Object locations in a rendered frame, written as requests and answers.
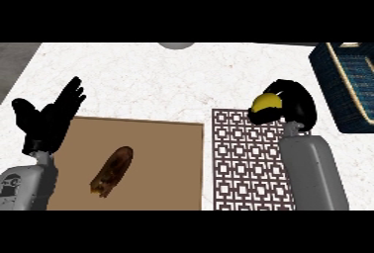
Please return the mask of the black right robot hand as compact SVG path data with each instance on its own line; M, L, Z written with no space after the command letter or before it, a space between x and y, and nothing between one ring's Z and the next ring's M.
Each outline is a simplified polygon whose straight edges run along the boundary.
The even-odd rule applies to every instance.
M312 95L305 86L293 80L278 79L263 93L274 93L280 96L283 108L268 108L257 113L253 113L250 108L247 114L250 122L262 125L286 119L287 123L297 122L303 125L302 131L309 131L317 122L317 110Z

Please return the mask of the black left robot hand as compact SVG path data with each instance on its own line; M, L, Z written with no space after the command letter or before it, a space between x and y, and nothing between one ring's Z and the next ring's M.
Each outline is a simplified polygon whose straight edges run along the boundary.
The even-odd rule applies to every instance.
M22 98L12 101L17 126L25 133L22 153L31 155L37 151L53 154L65 138L70 121L77 113L83 94L82 80L77 76L67 83L58 99L39 111L31 102Z

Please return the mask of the yellow lemon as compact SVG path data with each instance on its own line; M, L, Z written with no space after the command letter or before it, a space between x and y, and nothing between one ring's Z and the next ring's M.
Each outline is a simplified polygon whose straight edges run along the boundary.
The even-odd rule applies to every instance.
M259 111L268 108L283 108L283 100L280 96L274 93L263 93L253 101L252 112L257 113Z

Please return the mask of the dark blue wicker basket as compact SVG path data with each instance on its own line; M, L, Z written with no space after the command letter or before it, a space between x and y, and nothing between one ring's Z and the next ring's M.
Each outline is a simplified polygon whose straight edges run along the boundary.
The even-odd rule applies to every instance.
M312 71L342 133L374 133L374 42L321 42Z

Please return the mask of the brown patterned placemat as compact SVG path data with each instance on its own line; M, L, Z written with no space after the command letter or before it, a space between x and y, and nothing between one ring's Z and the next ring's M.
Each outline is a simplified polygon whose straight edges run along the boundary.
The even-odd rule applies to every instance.
M256 126L246 110L212 110L213 209L293 211L280 151L286 120Z

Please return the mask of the brown sweet potato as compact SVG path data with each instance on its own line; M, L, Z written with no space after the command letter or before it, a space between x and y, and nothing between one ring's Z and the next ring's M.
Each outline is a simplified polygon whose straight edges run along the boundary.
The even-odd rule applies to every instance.
M102 169L90 182L90 192L107 198L114 187L119 185L133 160L133 149L121 146L110 156Z

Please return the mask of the brown wooden cutting board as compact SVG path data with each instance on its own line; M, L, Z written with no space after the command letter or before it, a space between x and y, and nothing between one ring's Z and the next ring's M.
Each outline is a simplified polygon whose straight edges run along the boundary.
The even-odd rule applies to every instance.
M133 161L110 195L89 183L117 148ZM198 210L201 208L203 125L74 118L55 154L59 177L52 210Z

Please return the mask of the grey round object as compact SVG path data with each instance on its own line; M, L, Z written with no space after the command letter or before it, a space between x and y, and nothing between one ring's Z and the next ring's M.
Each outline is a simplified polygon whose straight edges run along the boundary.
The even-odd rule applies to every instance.
M172 50L181 50L194 45L194 42L160 42L160 45Z

